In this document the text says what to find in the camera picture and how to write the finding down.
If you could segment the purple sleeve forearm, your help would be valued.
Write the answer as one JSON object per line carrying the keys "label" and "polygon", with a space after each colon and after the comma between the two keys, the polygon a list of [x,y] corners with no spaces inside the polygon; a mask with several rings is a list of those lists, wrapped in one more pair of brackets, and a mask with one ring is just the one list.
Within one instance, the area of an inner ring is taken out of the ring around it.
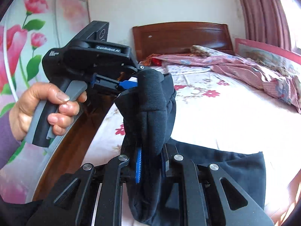
{"label": "purple sleeve forearm", "polygon": [[20,147],[23,132],[20,131],[18,118],[10,110],[1,117],[1,168],[3,168],[14,152]]}

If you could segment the person's left hand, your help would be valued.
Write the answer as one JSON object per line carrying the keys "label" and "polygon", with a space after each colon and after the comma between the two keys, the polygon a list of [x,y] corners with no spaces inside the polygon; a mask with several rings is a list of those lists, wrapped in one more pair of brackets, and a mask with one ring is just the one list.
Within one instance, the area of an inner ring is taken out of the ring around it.
{"label": "person's left hand", "polygon": [[27,134],[46,137],[49,128],[55,136],[62,136],[80,111],[79,103],[87,100],[87,93],[70,97],[52,83],[38,82],[26,90],[11,110],[18,118],[23,138]]}

